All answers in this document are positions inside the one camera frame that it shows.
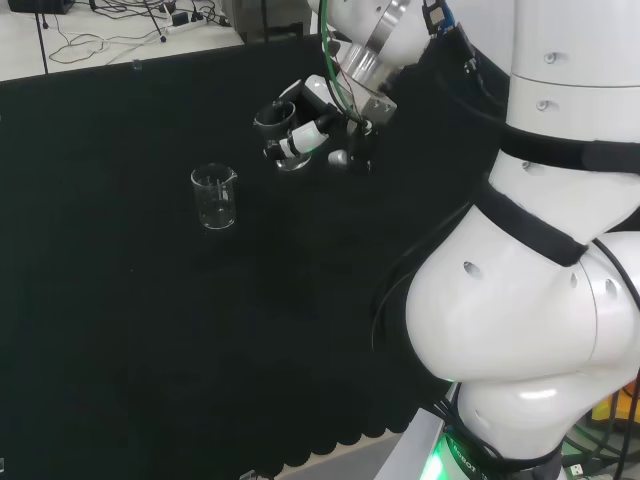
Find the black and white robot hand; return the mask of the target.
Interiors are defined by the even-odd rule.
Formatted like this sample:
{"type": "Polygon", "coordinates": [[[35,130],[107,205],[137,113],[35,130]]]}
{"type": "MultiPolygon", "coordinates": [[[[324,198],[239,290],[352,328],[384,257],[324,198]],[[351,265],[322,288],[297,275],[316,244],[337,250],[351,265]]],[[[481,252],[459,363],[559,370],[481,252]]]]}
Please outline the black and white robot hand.
{"type": "Polygon", "coordinates": [[[314,156],[356,175],[373,170],[369,124],[349,119],[327,81],[319,75],[299,79],[255,115],[253,126],[264,140],[263,156],[284,172],[300,170],[314,156]]]}

